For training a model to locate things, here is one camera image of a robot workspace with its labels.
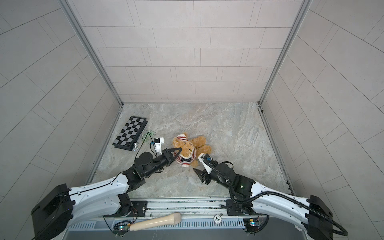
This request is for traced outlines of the knitted american flag sweater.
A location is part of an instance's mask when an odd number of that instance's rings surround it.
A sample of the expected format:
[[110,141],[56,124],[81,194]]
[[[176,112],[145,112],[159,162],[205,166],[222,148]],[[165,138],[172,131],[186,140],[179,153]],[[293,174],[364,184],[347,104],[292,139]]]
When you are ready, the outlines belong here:
[[183,149],[181,152],[182,167],[188,168],[196,165],[197,150],[185,134],[177,135],[173,139],[173,147]]

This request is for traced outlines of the tan plush teddy bear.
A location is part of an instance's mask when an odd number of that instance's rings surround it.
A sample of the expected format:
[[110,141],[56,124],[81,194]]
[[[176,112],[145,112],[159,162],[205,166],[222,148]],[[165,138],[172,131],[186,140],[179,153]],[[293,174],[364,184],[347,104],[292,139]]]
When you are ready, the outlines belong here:
[[186,133],[174,137],[173,147],[182,149],[176,161],[184,168],[196,168],[199,165],[198,157],[201,154],[212,153],[212,147],[207,145],[207,140],[204,136],[198,136],[189,140]]

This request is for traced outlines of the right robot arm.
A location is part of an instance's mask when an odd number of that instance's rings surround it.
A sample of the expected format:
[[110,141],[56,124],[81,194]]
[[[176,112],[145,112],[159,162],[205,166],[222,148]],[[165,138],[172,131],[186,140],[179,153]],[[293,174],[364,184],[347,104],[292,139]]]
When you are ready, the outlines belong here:
[[234,211],[247,215],[267,215],[289,222],[306,231],[314,240],[332,240],[333,213],[317,196],[297,197],[274,191],[253,179],[236,174],[226,162],[204,163],[204,169],[194,169],[202,183],[216,182],[226,187]]

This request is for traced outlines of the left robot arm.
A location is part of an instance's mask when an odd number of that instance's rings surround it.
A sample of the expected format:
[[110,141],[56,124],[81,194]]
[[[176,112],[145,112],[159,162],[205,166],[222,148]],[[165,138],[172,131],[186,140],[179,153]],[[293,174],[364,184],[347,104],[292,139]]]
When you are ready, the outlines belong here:
[[127,216],[133,207],[128,193],[170,166],[181,151],[181,148],[164,149],[156,158],[145,152],[114,178],[82,187],[69,188],[66,184],[54,187],[31,211],[34,239],[51,240],[74,224],[100,216]]

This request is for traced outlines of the clear bag of green bricks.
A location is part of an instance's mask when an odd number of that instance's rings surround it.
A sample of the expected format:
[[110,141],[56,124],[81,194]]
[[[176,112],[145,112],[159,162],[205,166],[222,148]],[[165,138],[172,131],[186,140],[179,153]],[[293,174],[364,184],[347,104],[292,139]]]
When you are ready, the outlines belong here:
[[154,141],[156,133],[154,131],[147,131],[146,135],[143,138],[144,143],[151,143]]

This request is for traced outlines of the round white sticker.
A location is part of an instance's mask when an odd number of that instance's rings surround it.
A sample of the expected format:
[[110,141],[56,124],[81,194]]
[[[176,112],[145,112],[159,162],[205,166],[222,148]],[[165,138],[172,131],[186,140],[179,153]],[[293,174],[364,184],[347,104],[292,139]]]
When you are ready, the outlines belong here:
[[219,214],[216,214],[216,215],[214,216],[214,222],[215,222],[215,224],[217,224],[217,225],[221,224],[221,223],[222,223],[222,216],[219,215]]

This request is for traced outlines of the folded black white chessboard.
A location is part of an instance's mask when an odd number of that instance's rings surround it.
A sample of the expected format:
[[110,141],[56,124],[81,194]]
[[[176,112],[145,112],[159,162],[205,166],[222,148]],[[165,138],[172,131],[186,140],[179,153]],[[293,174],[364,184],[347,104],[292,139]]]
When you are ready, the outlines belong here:
[[146,118],[130,116],[112,145],[118,149],[132,151],[147,123]]

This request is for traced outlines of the right green circuit board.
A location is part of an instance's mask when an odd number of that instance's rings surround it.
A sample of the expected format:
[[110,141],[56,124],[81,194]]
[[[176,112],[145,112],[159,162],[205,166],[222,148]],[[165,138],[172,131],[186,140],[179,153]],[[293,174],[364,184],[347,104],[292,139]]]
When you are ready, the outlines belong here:
[[255,234],[257,233],[260,228],[260,222],[258,219],[243,219],[245,232],[248,234]]

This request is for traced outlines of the green circuit board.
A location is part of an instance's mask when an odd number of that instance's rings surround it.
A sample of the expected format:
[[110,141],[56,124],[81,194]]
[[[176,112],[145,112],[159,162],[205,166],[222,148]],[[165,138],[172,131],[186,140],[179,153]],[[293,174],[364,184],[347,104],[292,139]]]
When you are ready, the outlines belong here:
[[131,221],[121,221],[115,223],[113,230],[117,232],[118,236],[123,236],[130,230],[131,224]]
[[257,233],[260,228],[260,222],[258,219],[243,219],[245,232],[248,234],[255,234]]

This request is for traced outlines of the left green circuit board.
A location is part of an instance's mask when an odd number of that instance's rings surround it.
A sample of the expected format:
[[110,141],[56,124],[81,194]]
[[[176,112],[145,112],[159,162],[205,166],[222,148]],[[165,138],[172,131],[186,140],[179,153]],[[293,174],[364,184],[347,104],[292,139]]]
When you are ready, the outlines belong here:
[[121,221],[115,223],[113,230],[117,232],[118,236],[123,236],[130,230],[131,224],[131,221]]

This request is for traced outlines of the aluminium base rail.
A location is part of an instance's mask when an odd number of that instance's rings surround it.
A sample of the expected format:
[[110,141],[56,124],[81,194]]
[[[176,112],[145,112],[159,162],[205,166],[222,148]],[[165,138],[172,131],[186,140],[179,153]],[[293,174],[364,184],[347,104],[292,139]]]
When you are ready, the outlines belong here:
[[[261,216],[228,216],[226,209],[220,207],[225,204],[228,197],[185,197],[185,198],[136,198],[133,201],[147,201],[147,210],[144,217],[123,217],[107,218],[99,217],[92,219],[95,223],[95,229],[103,228],[113,230],[115,223],[121,221],[131,221],[132,224],[164,217],[173,213],[180,213],[181,223],[177,225],[166,225],[154,228],[155,230],[202,230],[202,229],[241,229],[245,230],[243,219],[258,219],[261,225],[259,231],[264,229],[274,217]],[[222,216],[222,223],[217,225],[214,222],[214,216]]]

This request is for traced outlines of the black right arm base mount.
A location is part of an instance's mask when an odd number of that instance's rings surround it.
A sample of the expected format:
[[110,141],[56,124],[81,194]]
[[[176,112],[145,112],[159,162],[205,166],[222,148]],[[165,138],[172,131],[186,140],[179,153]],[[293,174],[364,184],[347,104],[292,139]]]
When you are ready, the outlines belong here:
[[220,205],[221,208],[226,209],[228,216],[261,216],[267,217],[268,215],[256,213],[252,209],[253,204],[238,204],[229,199],[225,201],[225,204]]

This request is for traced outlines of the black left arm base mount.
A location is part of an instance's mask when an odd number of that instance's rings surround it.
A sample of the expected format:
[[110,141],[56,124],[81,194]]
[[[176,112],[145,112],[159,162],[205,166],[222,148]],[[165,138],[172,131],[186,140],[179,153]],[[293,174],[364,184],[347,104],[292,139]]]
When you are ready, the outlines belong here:
[[132,201],[128,194],[117,195],[119,208],[112,215],[104,215],[107,218],[144,217],[147,210],[147,201]]

